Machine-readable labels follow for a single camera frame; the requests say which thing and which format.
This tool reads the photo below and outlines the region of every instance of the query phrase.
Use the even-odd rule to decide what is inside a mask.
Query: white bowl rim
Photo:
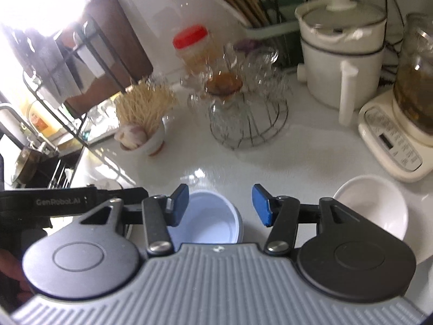
[[[348,180],[345,184],[343,184],[338,191],[334,194],[334,199],[338,200],[338,198],[342,195],[342,193],[350,186],[352,186],[357,181],[363,181],[363,180],[373,180],[376,182],[380,182],[387,186],[389,189],[391,189],[395,194],[397,199],[402,201],[402,207],[404,208],[404,215],[403,215],[403,230],[402,235],[398,236],[400,240],[404,239],[404,236],[406,235],[406,232],[408,231],[408,221],[409,221],[409,209],[408,204],[406,203],[406,200],[404,199],[403,194],[401,193],[400,189],[398,189],[397,185],[395,183],[387,180],[384,177],[378,176],[376,174],[363,174],[361,176],[356,176],[354,178],[351,178]]]
[[[216,196],[217,198],[221,199],[225,205],[230,209],[231,213],[233,214],[233,217],[235,219],[235,229],[236,229],[236,236],[234,238],[234,240],[236,240],[236,242],[234,243],[239,243],[240,242],[240,238],[243,237],[243,231],[242,231],[242,217],[238,211],[238,209],[236,209],[236,207],[223,195],[219,194],[218,192],[215,191],[210,191],[209,189],[197,189],[195,191],[190,192],[190,198],[192,195],[198,195],[198,194],[212,194],[214,196]]]

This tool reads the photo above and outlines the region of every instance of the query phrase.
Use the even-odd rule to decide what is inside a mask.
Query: white ceramic pot
[[[301,44],[305,65],[298,66],[299,81],[306,81],[321,103],[339,109],[341,124],[350,124],[354,110],[376,94],[384,49],[365,55],[340,55],[305,41]]]
[[[300,33],[310,45],[320,49],[340,52],[345,54],[369,54],[382,48],[386,17],[385,13],[376,6],[353,4],[352,0],[313,0],[298,6],[295,16],[299,21]],[[371,13],[377,11],[376,15],[365,16],[365,6],[371,8]],[[341,14],[341,21],[338,17],[324,16],[330,20],[329,25],[323,28],[315,28],[309,25],[308,16],[312,11],[318,9],[327,10],[329,13],[338,16]],[[357,11],[359,12],[359,23],[357,23]],[[347,20],[347,27],[342,28]]]
[[[375,94],[383,60],[386,15],[354,0],[315,0],[300,5],[305,66],[298,80],[322,103],[339,109],[348,126],[355,109]]]

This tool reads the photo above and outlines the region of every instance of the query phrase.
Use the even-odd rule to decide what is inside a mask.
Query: pot lid
[[[302,19],[313,28],[342,30],[375,25],[386,19],[379,7],[355,0],[328,0],[326,5],[307,12]]]

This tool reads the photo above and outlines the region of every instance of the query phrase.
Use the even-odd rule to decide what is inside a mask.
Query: faucet
[[[57,147],[51,141],[49,141],[42,133],[33,128],[33,126],[29,125],[24,116],[20,114],[20,112],[17,111],[15,107],[13,107],[11,104],[0,103],[0,111],[1,110],[9,111],[9,113],[14,116],[17,121],[23,123],[38,139],[40,139],[42,142],[45,142],[51,151],[53,151],[54,153],[58,152]]]

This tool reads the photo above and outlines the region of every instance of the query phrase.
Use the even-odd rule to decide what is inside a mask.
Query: glass kettle
[[[408,120],[433,136],[433,16],[410,13],[406,18],[393,92]]]

